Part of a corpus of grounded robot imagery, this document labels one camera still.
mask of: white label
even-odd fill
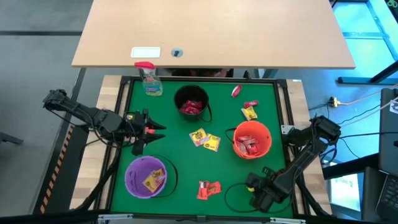
[[[131,50],[132,58],[159,58],[160,47],[133,47]]]
[[[398,114],[398,102],[393,101],[393,102],[390,104],[390,112],[393,112],[393,113]]]

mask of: bucket handle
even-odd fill
[[[210,109],[210,104],[207,104],[207,108],[209,109],[209,113],[210,113],[210,120],[209,121],[205,121],[203,118],[200,118],[202,121],[204,122],[210,122],[213,120],[213,114],[211,113],[211,109]]]
[[[161,156],[161,155],[152,155],[152,156],[154,156],[154,157],[155,157],[155,156],[160,156],[160,157],[162,157],[163,159],[167,160],[167,161],[173,166],[173,168],[174,168],[174,171],[175,171],[175,185],[174,185],[173,190],[172,190],[169,194],[167,194],[167,195],[155,196],[155,197],[153,197],[153,198],[168,197],[168,196],[170,196],[172,193],[174,193],[175,189],[177,188],[177,184],[178,184],[178,172],[177,172],[177,168],[176,168],[176,166],[174,165],[174,163],[172,163],[172,161],[170,161],[168,158],[166,158],[166,157],[164,157],[164,156]]]
[[[225,136],[232,142],[232,144],[235,144],[235,142],[226,134],[228,131],[235,131],[236,128],[229,128],[225,130]]]

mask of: black bucket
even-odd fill
[[[188,114],[180,111],[180,108],[188,100],[201,102],[203,108],[198,114]],[[186,85],[178,89],[174,95],[174,104],[180,115],[186,120],[196,121],[201,119],[202,121],[205,121],[202,117],[205,113],[206,108],[209,109],[210,114],[210,120],[206,122],[210,122],[213,119],[213,115],[211,114],[211,109],[209,105],[209,96],[204,89],[197,85]]]

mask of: purple bucket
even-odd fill
[[[152,171],[159,169],[163,170],[165,178],[163,183],[156,189],[155,192],[152,193],[147,187],[145,187],[143,181]],[[166,167],[162,161],[153,156],[142,156],[140,158],[134,159],[129,165],[129,168],[124,176],[124,183],[126,184],[127,190],[131,195],[141,199],[148,199],[158,195],[164,189],[166,181]]]

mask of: cleaning spray bottle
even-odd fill
[[[161,96],[163,86],[160,78],[155,74],[155,65],[150,62],[136,62],[134,66],[139,69],[144,91],[150,96]]]

